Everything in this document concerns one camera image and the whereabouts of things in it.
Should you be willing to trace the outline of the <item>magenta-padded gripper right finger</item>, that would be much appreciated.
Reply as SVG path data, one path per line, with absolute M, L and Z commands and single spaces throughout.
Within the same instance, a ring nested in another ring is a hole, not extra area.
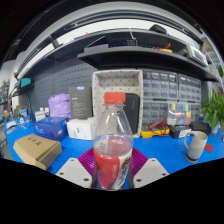
M 168 175 L 156 158 L 148 159 L 139 150 L 133 150 L 128 173 L 130 189 L 143 187 Z

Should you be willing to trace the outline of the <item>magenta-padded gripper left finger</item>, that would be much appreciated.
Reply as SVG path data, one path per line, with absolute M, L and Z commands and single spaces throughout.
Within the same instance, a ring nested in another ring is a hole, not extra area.
M 95 188 L 97 172 L 93 149 L 78 158 L 69 158 L 56 175 L 81 187 Z

